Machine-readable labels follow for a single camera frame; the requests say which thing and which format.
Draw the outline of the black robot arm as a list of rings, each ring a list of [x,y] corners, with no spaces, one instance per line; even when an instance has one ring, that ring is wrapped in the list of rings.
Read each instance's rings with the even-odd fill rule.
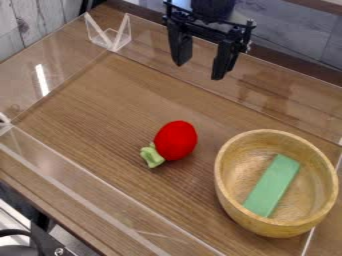
[[[220,80],[247,53],[256,22],[238,13],[236,0],[163,0],[171,58],[178,66],[192,58],[192,37],[218,45],[211,79]]]

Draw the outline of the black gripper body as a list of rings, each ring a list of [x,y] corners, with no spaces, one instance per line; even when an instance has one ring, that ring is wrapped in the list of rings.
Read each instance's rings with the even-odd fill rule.
[[[194,36],[211,42],[230,39],[246,53],[256,22],[236,10],[236,3],[238,0],[163,0],[164,19],[187,26]]]

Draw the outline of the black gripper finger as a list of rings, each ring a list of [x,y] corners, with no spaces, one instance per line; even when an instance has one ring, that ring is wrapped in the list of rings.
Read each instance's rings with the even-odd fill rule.
[[[220,80],[234,68],[239,55],[239,44],[224,39],[218,44],[218,52],[214,58],[211,79]]]
[[[171,58],[178,66],[182,66],[192,58],[192,36],[188,34],[186,27],[167,21],[168,43]]]

